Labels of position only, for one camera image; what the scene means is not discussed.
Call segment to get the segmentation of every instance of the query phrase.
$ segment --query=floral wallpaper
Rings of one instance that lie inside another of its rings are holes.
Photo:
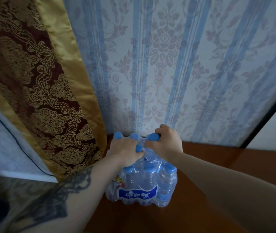
[[[276,0],[63,0],[107,133],[239,146],[276,100]]]

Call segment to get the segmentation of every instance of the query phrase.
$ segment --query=person's left hand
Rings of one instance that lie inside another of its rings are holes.
[[[115,155],[120,159],[121,168],[128,167],[144,155],[144,151],[136,153],[136,144],[137,141],[129,137],[112,140],[109,155]]]

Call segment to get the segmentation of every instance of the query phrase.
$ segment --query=gold curtain trim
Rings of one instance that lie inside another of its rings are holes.
[[[107,145],[106,130],[65,6],[62,0],[35,0],[35,3],[55,54],[103,153]]]
[[[8,104],[7,100],[0,93],[0,111],[1,113],[20,131],[28,144],[34,149],[34,151],[42,158],[47,168],[54,174],[58,181],[63,179],[63,175],[57,174],[57,168],[54,166],[54,162],[50,160],[47,153],[42,150],[33,136],[29,133],[23,122],[19,119],[12,107]]]

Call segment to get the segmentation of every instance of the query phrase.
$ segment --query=pack of water bottles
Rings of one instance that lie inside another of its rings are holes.
[[[122,138],[120,132],[113,136],[113,139]],[[152,133],[142,138],[132,133],[130,138],[138,141],[136,152],[144,150],[145,154],[132,166],[121,170],[106,189],[106,197],[111,201],[121,200],[124,204],[138,202],[142,206],[167,206],[177,184],[177,169],[144,146],[146,140],[158,141],[159,135]]]

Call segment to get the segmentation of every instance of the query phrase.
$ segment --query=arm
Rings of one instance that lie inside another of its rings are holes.
[[[146,141],[206,196],[250,232],[276,232],[276,186],[256,177],[184,154],[178,134],[162,124],[158,142]]]
[[[12,232],[82,232],[106,187],[123,167],[143,156],[137,141],[113,140],[110,155],[40,196],[10,226]]]

